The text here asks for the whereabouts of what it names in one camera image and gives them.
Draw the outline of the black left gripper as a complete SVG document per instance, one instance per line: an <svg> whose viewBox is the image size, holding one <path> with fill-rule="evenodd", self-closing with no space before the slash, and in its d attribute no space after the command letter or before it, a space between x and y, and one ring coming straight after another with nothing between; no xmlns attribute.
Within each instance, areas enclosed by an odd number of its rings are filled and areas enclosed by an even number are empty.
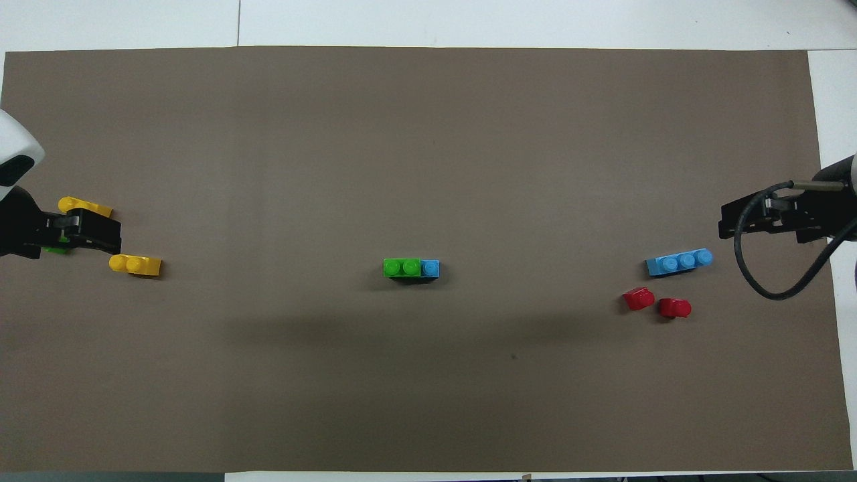
<svg viewBox="0 0 857 482"><path fill-rule="evenodd" d="M76 248L120 254L121 230L122 224L117 220L86 208L74 208L67 217L45 213L20 186L10 189L1 202L1 256L40 259L42 242L43 250L72 250L73 244Z"/></svg>

